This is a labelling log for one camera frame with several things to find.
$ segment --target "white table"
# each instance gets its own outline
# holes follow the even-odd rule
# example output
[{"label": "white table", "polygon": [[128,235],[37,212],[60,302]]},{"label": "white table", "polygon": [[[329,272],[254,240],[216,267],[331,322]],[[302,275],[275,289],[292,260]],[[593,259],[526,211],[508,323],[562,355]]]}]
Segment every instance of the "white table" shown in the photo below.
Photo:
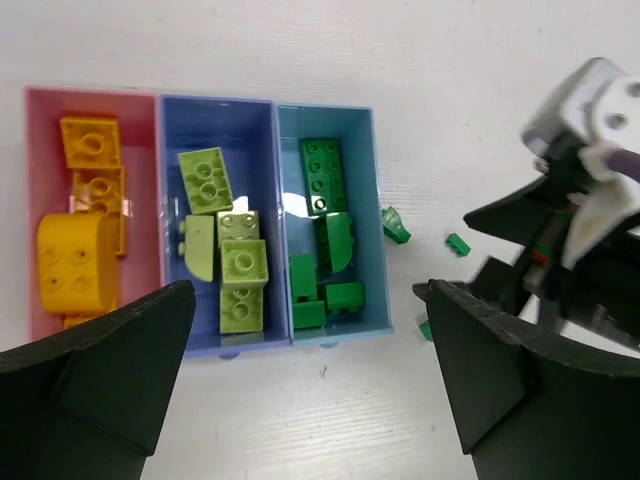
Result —
[{"label": "white table", "polygon": [[511,260],[462,215],[534,178],[518,132],[570,70],[605,55],[640,73],[639,20],[634,0],[3,2],[0,349],[27,339],[23,85],[372,106],[382,203],[413,233],[387,245],[395,336],[185,363],[143,478],[474,479],[411,284]]}]

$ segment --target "small green block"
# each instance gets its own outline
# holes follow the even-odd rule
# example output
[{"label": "small green block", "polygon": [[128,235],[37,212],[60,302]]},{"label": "small green block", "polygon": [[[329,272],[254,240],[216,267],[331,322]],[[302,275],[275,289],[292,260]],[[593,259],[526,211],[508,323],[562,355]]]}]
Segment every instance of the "small green block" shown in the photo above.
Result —
[{"label": "small green block", "polygon": [[220,250],[224,288],[262,288],[267,284],[269,269],[264,240],[225,240]]},{"label": "small green block", "polygon": [[327,324],[327,312],[324,302],[302,302],[293,304],[293,329],[324,327]]},{"label": "small green block", "polygon": [[404,228],[398,211],[393,208],[382,209],[382,226],[384,234],[398,245],[407,243],[411,234]]},{"label": "small green block", "polygon": [[356,312],[364,307],[364,283],[329,283],[322,286],[322,297],[329,313]]},{"label": "small green block", "polygon": [[471,252],[471,247],[462,240],[457,233],[452,233],[445,240],[447,246],[459,257],[466,257]]},{"label": "small green block", "polygon": [[311,255],[291,255],[289,257],[291,292],[293,302],[318,299],[316,269]]},{"label": "small green block", "polygon": [[303,140],[300,142],[300,150],[309,215],[345,212],[347,195],[342,176],[339,140]]},{"label": "small green block", "polygon": [[431,325],[429,324],[429,320],[420,325],[420,331],[426,340],[433,342],[433,335],[431,334]]},{"label": "small green block", "polygon": [[191,274],[204,282],[213,281],[215,226],[214,218],[206,215],[187,215],[179,224],[184,243],[178,245],[178,253]]},{"label": "small green block", "polygon": [[218,212],[218,245],[224,240],[252,240],[260,238],[258,212]]},{"label": "small green block", "polygon": [[329,213],[313,220],[318,262],[323,273],[344,270],[353,256],[355,239],[351,235],[351,217],[347,212]]},{"label": "small green block", "polygon": [[261,332],[262,289],[220,290],[220,333]]},{"label": "small green block", "polygon": [[178,155],[191,213],[199,215],[233,208],[233,195],[220,148]]}]

